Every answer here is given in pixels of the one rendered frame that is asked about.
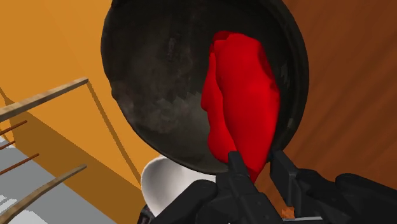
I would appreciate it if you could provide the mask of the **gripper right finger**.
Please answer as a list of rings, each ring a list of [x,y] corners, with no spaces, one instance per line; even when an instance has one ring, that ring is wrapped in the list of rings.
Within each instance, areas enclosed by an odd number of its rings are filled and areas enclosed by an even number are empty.
[[[296,219],[306,224],[397,224],[397,190],[362,176],[345,173],[329,181],[273,151],[270,177]]]

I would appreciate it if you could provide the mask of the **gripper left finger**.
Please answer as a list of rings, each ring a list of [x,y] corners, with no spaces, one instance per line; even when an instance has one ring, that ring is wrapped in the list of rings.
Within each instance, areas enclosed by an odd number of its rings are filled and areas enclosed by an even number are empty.
[[[216,181],[196,180],[150,224],[283,224],[248,176],[239,152],[228,154],[228,171]]]

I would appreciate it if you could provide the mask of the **white bowl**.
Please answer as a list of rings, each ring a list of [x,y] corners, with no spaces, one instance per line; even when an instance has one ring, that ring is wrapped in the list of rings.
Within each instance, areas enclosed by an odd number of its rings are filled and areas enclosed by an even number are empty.
[[[150,211],[158,216],[191,183],[199,179],[215,182],[216,176],[191,170],[160,155],[144,167],[141,191]]]

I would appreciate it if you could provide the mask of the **black frying pan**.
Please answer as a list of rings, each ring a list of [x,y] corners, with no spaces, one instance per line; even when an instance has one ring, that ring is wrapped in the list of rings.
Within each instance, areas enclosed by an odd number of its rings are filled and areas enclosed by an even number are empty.
[[[209,47],[218,31],[263,45],[281,92],[271,145],[283,150],[303,116],[307,50],[282,0],[112,0],[101,56],[113,98],[135,133],[160,154],[204,174],[225,172],[207,146],[200,106]]]

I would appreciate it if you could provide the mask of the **red bell pepper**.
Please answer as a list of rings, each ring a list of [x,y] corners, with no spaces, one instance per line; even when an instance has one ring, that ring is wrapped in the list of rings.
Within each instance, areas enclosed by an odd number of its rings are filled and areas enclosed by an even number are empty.
[[[249,36],[219,31],[209,49],[209,68],[201,106],[207,112],[212,155],[228,161],[238,151],[256,181],[268,159],[281,97],[261,43]]]

